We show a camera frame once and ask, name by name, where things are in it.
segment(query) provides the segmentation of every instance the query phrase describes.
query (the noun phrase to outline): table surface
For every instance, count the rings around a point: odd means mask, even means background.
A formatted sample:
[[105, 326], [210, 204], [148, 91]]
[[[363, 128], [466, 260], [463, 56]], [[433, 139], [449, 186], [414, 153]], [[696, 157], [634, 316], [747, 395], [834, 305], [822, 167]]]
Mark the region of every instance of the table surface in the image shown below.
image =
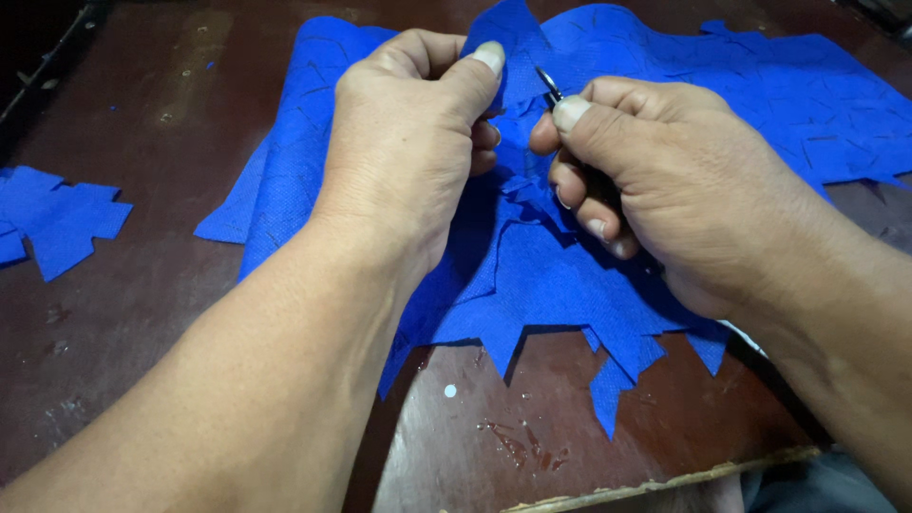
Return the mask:
[[[10, 162], [117, 185], [136, 206], [116, 240], [96, 239], [94, 256], [49, 284], [34, 262], [0, 272], [0, 486], [116, 401], [231, 288], [243, 248], [192, 231], [269, 131], [305, 20], [465, 33], [492, 3], [117, 3]], [[530, 1], [542, 20], [581, 4]], [[909, 54], [826, 0], [623, 4], [672, 34], [696, 34], [708, 19], [771, 37], [820, 32], [912, 97]], [[858, 183], [830, 193], [869, 233], [912, 249], [912, 195]], [[650, 481], [802, 457], [788, 449], [825, 439], [768, 362], [730, 348], [712, 379], [681, 335], [659, 340], [668, 357], [622, 394], [614, 442], [588, 391], [606, 354], [579, 332], [530, 335], [509, 385], [480, 346], [415, 350], [374, 405], [347, 510], [487, 511], [575, 497], [529, 508], [566, 510]]]

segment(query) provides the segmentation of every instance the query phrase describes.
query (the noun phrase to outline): right hand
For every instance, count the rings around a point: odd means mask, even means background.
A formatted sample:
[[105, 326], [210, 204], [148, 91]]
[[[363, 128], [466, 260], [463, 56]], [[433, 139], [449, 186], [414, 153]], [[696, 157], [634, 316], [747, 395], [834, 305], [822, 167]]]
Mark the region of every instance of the right hand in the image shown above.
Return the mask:
[[[708, 89], [594, 79], [545, 113], [529, 145], [560, 148], [549, 180], [580, 225], [621, 258], [644, 246], [672, 293], [704, 317], [730, 319], [793, 275], [796, 257], [816, 253], [809, 245], [834, 237], [821, 234], [840, 233], [841, 216]], [[586, 193], [580, 161], [621, 188], [632, 234]]]

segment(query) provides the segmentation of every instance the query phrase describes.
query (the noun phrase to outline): stack of blue fabric pieces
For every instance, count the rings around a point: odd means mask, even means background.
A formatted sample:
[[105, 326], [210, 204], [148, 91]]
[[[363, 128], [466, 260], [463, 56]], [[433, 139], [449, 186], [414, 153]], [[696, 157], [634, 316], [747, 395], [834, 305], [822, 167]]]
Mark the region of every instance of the stack of blue fabric pieces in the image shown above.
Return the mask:
[[117, 187], [64, 184], [28, 166], [0, 170], [0, 266], [27, 258], [28, 237], [50, 281], [91, 255], [92, 237], [114, 238], [133, 205], [114, 202]]
[[[443, 260], [402, 316], [381, 396], [415, 346], [480, 339], [504, 375], [524, 330], [577, 328], [593, 351], [610, 353], [590, 388], [611, 436], [618, 395], [665, 354], [655, 335], [685, 331], [709, 372], [719, 369], [729, 330], [684, 309], [641, 263], [608, 255], [557, 206], [546, 181], [550, 157], [528, 150], [546, 109], [536, 64], [568, 93], [600, 75], [713, 89], [821, 194], [824, 183], [896, 183], [912, 168], [912, 102], [837, 45], [733, 33], [721, 22], [702, 32], [659, 34], [616, 5], [579, 7], [539, 26], [523, 0], [475, 21], [463, 53], [497, 40], [507, 54], [495, 101], [503, 114], [492, 120], [503, 136], [498, 166], [467, 184]], [[323, 178], [335, 84], [394, 35], [332, 17], [301, 27], [275, 126], [195, 232], [246, 244], [239, 279], [306, 222]]]

